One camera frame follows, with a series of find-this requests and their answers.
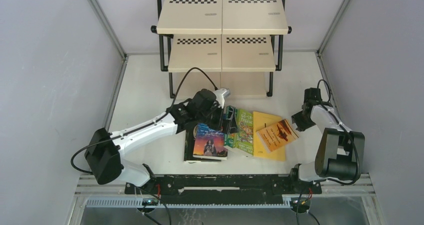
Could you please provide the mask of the orange paperback book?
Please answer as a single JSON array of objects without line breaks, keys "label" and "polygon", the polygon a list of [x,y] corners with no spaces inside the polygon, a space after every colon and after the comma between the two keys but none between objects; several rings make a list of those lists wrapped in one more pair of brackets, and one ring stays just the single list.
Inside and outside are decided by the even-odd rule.
[{"label": "orange paperback book", "polygon": [[267,153],[273,153],[299,138],[287,119],[259,129],[256,135]]}]

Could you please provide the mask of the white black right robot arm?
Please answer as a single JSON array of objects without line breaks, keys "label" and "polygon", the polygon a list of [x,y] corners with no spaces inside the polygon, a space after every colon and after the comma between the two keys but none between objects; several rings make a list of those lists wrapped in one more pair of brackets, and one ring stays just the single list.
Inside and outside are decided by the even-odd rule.
[{"label": "white black right robot arm", "polygon": [[301,108],[291,117],[296,130],[304,132],[316,126],[321,140],[314,161],[298,163],[290,170],[289,188],[302,193],[309,182],[356,183],[362,174],[365,135],[342,122],[332,104],[322,99],[319,88],[305,89]]}]

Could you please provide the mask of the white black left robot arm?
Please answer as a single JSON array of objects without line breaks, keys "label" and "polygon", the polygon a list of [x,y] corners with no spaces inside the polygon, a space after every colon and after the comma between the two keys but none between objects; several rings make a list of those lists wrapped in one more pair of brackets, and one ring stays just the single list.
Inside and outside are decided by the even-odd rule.
[{"label": "white black left robot arm", "polygon": [[143,193],[156,188],[157,181],[146,164],[126,160],[126,155],[157,139],[185,132],[197,124],[224,132],[229,123],[223,121],[228,88],[215,91],[202,89],[193,98],[168,107],[160,115],[130,128],[108,132],[98,129],[85,148],[84,158],[99,185],[114,181],[133,184]]}]

